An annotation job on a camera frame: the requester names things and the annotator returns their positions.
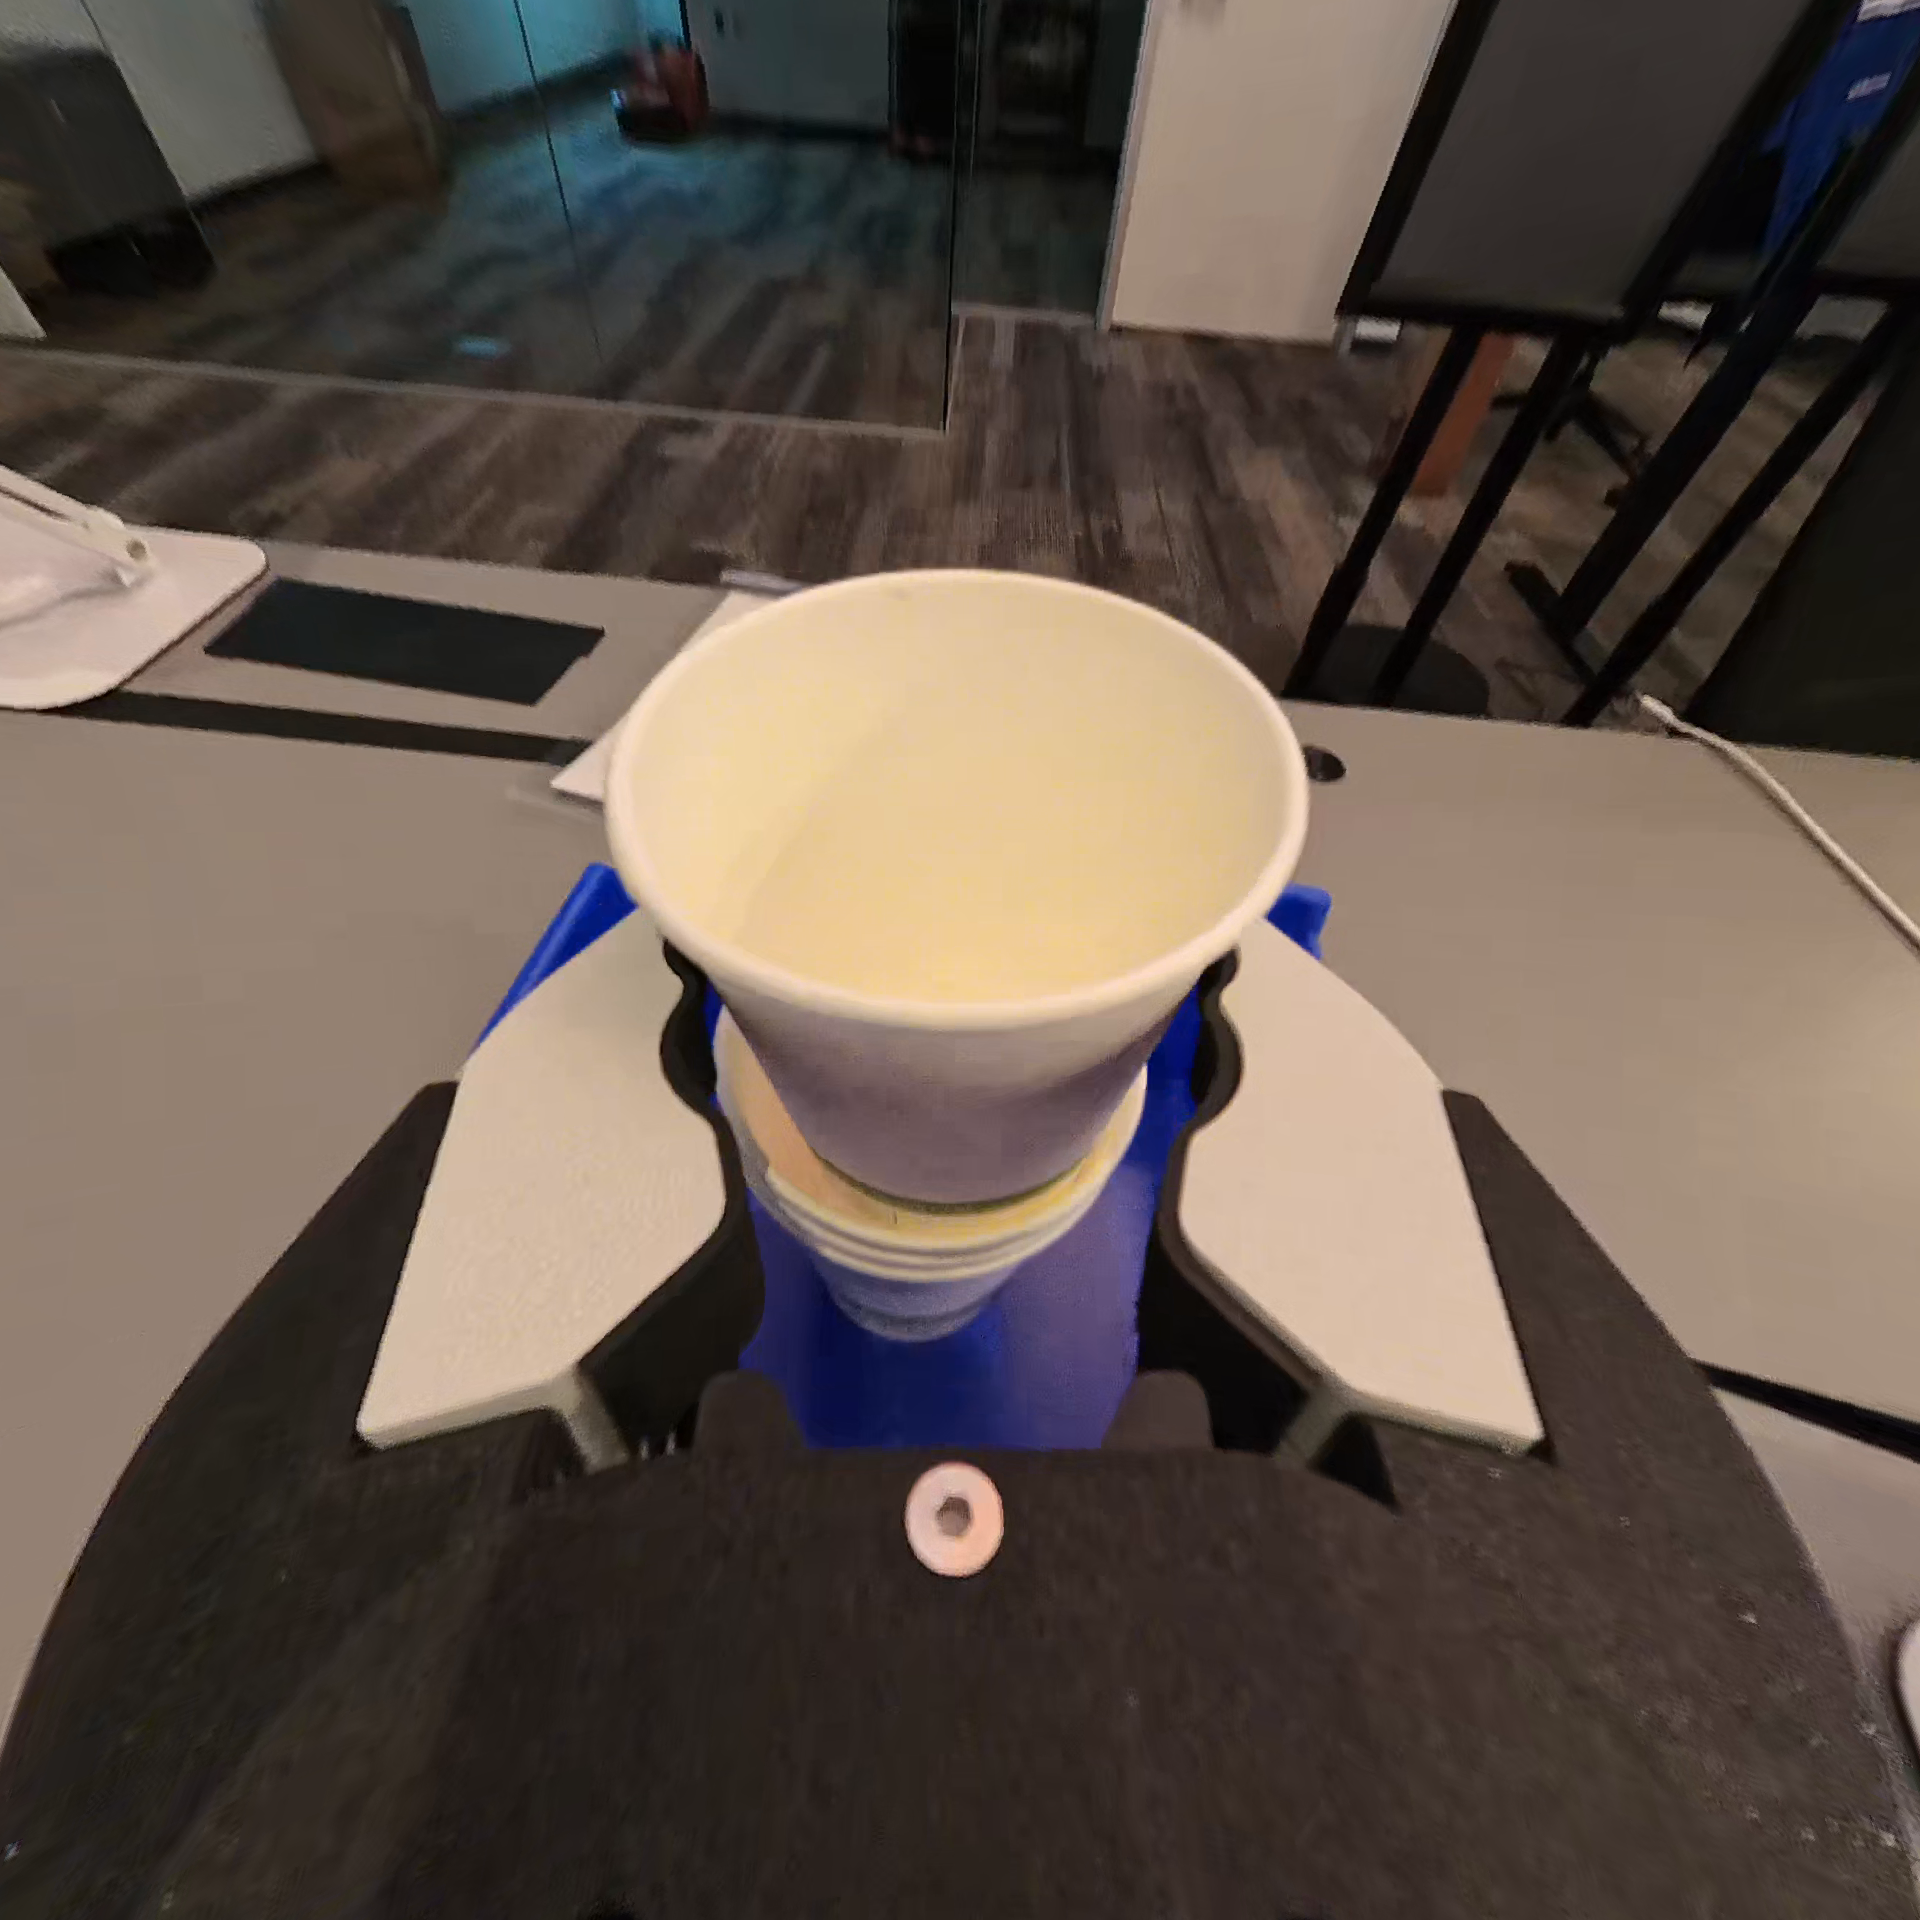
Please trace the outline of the brown cardboard box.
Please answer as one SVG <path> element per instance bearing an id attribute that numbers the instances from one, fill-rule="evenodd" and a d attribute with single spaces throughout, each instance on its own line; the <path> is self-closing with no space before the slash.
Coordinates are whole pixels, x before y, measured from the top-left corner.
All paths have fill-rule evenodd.
<path id="1" fill-rule="evenodd" d="M 401 2 L 265 2 L 267 43 L 334 178 L 366 202 L 438 198 L 444 116 Z"/>

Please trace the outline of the white clipboard stand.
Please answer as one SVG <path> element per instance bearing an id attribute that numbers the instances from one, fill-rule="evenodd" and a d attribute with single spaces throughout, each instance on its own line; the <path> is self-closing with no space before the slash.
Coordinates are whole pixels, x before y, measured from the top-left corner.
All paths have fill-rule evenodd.
<path id="1" fill-rule="evenodd" d="M 77 709 L 267 579 L 249 538 L 130 526 L 4 467 L 4 709 Z"/>

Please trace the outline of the brown wooden post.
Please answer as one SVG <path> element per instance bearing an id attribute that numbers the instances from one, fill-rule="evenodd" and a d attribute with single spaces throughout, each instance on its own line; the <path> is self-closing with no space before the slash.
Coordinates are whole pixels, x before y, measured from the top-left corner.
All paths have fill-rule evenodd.
<path id="1" fill-rule="evenodd" d="M 1502 394 L 1515 349 L 1515 332 L 1485 332 L 1479 341 L 1477 357 L 1461 371 L 1432 441 L 1427 443 L 1424 463 L 1410 479 L 1412 500 L 1447 496 L 1461 479 L 1477 439 L 1485 427 L 1494 397 Z"/>

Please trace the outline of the stack of nested paper cups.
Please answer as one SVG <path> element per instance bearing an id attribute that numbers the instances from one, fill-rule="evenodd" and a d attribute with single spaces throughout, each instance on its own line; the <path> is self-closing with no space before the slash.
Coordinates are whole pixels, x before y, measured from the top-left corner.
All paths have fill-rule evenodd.
<path id="1" fill-rule="evenodd" d="M 796 1239 L 840 1312 L 894 1342 L 961 1331 L 1024 1265 L 1065 1242 L 1132 1146 L 1148 1092 L 1138 1071 L 1087 1157 L 1033 1195 L 922 1206 L 853 1184 L 802 1142 L 732 1012 L 718 1012 L 712 1057 L 751 1195 Z"/>

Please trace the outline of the large blue plastic bin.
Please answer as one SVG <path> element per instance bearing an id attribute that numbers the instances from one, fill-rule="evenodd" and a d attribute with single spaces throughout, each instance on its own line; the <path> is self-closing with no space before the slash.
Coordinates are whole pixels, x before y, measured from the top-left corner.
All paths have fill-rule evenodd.
<path id="1" fill-rule="evenodd" d="M 685 1261 L 659 1265 L 635 1227 L 587 1254 L 592 1279 L 659 1279 L 583 1344 L 581 1378 L 623 1442 L 692 1433 L 692 1405 L 725 1367 L 771 1378 L 815 1445 L 1076 1450 L 1097 1445 L 1138 1367 L 1138 1288 L 1171 1146 L 1194 1116 L 1198 998 L 1159 1043 L 1144 1120 L 1090 1211 L 1024 1261 L 961 1331 L 882 1339 L 833 1298 L 801 1242 L 751 1201 L 743 1162 L 716 1105 L 718 998 L 705 974 L 647 924 L 606 865 L 587 865 L 498 1003 L 484 1037 L 509 1032 L 530 1003 L 559 1017 L 563 988 L 610 980 L 606 1012 L 587 1012 L 583 1066 L 561 1093 L 587 1093 L 610 1069 L 614 1111 L 659 1092 L 690 1120 L 695 1169 L 725 1182 L 716 1232 Z"/>

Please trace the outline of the dark display board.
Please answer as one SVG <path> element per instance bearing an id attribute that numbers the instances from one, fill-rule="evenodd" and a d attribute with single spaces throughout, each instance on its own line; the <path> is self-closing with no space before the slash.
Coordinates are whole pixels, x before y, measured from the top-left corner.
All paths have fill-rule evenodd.
<path id="1" fill-rule="evenodd" d="M 1847 2 L 1457 2 L 1340 320 L 1619 337 Z"/>

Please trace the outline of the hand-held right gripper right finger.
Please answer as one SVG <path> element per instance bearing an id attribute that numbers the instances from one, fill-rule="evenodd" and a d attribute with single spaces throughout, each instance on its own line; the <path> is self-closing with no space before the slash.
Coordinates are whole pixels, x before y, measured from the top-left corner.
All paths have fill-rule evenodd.
<path id="1" fill-rule="evenodd" d="M 1138 1282 L 1138 1372 L 1224 1452 L 1326 1458 L 1353 1423 L 1544 1442 L 1447 1098 L 1318 956 L 1252 924 L 1198 986 L 1193 1116 Z"/>

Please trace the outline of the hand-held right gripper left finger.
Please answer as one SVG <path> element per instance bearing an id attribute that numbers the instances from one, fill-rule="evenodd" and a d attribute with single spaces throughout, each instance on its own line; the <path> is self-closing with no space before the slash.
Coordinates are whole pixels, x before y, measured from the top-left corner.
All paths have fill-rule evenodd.
<path id="1" fill-rule="evenodd" d="M 357 1415 L 397 1450 L 520 1415 L 659 1452 L 765 1312 L 705 976 L 614 926 L 467 1057 Z"/>

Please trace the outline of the blue cloth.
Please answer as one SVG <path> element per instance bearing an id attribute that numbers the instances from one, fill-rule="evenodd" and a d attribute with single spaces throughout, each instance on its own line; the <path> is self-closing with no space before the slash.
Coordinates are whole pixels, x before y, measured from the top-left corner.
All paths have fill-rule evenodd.
<path id="1" fill-rule="evenodd" d="M 1763 136 L 1780 162 L 1761 250 L 1774 259 L 1832 174 L 1882 123 L 1915 63 L 1915 2 L 1854 2 L 1811 79 Z"/>

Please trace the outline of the white paper cup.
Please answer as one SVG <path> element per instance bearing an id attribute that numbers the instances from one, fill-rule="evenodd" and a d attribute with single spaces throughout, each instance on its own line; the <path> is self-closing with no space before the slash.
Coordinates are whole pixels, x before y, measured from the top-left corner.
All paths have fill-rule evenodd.
<path id="1" fill-rule="evenodd" d="M 1090 1157 L 1310 834 L 1211 636 L 1018 572 L 882 572 L 690 640 L 610 738 L 610 859 L 842 1178 L 974 1208 Z"/>

